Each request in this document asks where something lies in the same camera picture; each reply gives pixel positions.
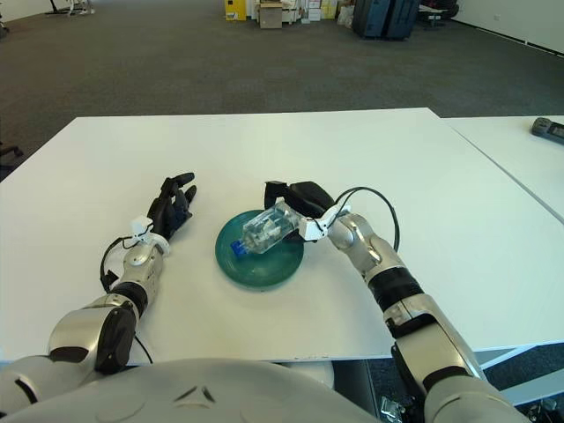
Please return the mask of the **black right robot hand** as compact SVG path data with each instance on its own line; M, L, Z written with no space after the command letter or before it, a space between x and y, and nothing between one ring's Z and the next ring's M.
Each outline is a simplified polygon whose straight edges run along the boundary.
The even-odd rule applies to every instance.
M299 214L319 219L336 202L315 182L286 182L270 181L265 183L263 196L264 209L271 208L279 199Z

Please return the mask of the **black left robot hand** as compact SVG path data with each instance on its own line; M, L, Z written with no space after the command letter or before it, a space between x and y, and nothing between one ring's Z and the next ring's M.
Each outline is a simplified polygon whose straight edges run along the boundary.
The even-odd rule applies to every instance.
M152 201L147 217L152 220L152 230L170 241L174 233L192 217L190 205L197 193L197 186L185 185L192 182L195 175L191 172L168 177L162 183L160 194Z

